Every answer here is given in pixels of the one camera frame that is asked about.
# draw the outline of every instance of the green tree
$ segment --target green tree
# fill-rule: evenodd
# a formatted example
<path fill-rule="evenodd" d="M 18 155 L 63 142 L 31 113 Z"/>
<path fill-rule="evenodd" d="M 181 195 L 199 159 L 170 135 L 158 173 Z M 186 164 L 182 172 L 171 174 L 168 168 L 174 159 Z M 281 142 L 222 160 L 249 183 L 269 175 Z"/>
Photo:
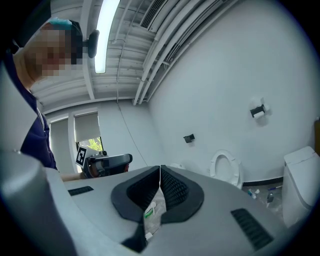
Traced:
<path fill-rule="evenodd" d="M 102 148 L 102 144 L 101 144 L 101 138 L 96 138 L 96 139 L 94 139 L 94 138 L 89 139 L 88 141 L 89 141 L 90 145 L 86 145 L 86 146 L 90 149 L 93 149 L 93 150 L 102 151 L 103 148 Z"/>

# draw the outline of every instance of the toilet seat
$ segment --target toilet seat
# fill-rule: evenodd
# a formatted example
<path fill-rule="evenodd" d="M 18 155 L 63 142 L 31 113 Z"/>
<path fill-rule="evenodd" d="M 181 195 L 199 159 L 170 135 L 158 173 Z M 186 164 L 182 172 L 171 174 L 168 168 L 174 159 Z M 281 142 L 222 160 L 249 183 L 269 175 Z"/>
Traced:
<path fill-rule="evenodd" d="M 220 156 L 225 157 L 228 160 L 230 172 L 223 172 L 216 168 Z M 231 155 L 229 151 L 220 149 L 215 153 L 211 160 L 210 176 L 212 178 L 228 182 L 234 186 L 238 186 L 240 176 L 239 164 L 240 163 Z"/>

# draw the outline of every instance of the toilet paper roll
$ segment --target toilet paper roll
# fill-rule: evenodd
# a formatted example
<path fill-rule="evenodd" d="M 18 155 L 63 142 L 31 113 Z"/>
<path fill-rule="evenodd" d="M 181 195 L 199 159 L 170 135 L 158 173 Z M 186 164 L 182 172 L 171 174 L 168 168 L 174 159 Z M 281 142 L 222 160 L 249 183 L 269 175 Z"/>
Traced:
<path fill-rule="evenodd" d="M 253 116 L 254 116 L 255 119 L 258 119 L 260 117 L 263 117 L 264 115 L 265 115 L 265 113 L 263 111 L 261 111 L 259 113 L 254 114 Z"/>

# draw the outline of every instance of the fluorescent light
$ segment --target fluorescent light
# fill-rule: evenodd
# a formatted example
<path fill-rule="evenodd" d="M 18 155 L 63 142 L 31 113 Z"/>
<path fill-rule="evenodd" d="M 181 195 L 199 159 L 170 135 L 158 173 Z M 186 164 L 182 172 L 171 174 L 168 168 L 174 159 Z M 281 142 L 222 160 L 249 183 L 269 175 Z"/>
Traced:
<path fill-rule="evenodd" d="M 106 72 L 109 34 L 119 2 L 120 0 L 103 0 L 101 6 L 98 24 L 96 26 L 96 29 L 100 32 L 96 47 L 96 55 L 94 57 L 94 68 L 96 73 Z"/>

